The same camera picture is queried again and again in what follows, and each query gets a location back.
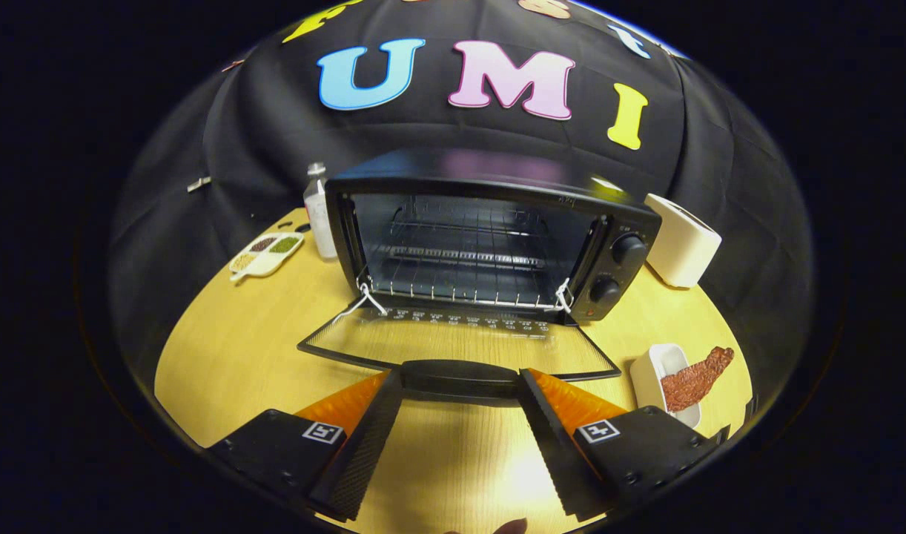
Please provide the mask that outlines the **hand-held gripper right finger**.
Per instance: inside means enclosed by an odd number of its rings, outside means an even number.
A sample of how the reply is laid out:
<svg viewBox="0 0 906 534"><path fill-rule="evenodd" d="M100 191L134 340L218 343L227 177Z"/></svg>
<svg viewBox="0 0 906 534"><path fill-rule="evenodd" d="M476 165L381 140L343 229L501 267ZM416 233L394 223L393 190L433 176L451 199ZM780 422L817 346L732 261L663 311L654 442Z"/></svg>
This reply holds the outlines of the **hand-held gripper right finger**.
<svg viewBox="0 0 906 534"><path fill-rule="evenodd" d="M657 406L622 409L537 369L521 369L518 399L563 510L581 521L646 506L729 436L707 437Z"/></svg>

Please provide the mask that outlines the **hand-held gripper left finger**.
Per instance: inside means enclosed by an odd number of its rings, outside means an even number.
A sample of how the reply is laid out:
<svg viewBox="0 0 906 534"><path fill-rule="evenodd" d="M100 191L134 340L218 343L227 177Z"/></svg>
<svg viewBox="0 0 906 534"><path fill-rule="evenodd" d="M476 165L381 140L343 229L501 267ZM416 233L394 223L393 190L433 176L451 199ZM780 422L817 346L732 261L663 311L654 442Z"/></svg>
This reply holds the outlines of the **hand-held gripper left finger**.
<svg viewBox="0 0 906 534"><path fill-rule="evenodd" d="M287 506L356 519L402 401L385 371L299 412L267 409L208 452Z"/></svg>

